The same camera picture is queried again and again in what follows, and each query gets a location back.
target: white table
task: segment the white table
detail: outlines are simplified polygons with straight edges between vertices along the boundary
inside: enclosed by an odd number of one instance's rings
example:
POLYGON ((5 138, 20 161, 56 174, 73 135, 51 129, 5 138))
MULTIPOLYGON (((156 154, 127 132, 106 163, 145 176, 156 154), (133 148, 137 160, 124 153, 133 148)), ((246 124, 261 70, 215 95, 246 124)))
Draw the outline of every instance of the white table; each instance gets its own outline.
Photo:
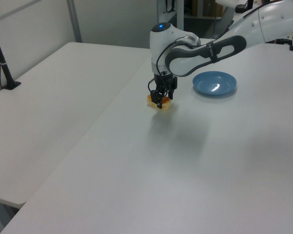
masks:
POLYGON ((149 55, 69 43, 0 91, 0 202, 20 208, 149 55))
POLYGON ((293 234, 293 53, 262 44, 147 106, 150 57, 2 234, 293 234), (235 94, 194 92, 219 70, 235 94))

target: wall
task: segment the wall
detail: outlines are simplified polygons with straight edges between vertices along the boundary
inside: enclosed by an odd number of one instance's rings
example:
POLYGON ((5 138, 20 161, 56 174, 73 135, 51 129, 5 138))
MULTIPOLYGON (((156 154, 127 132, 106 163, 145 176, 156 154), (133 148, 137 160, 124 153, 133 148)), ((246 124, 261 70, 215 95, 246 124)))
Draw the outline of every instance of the wall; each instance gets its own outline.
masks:
POLYGON ((0 20, 0 45, 14 79, 72 41, 66 0, 41 0, 0 20))
POLYGON ((75 0, 75 7, 83 42, 149 48, 157 0, 75 0))

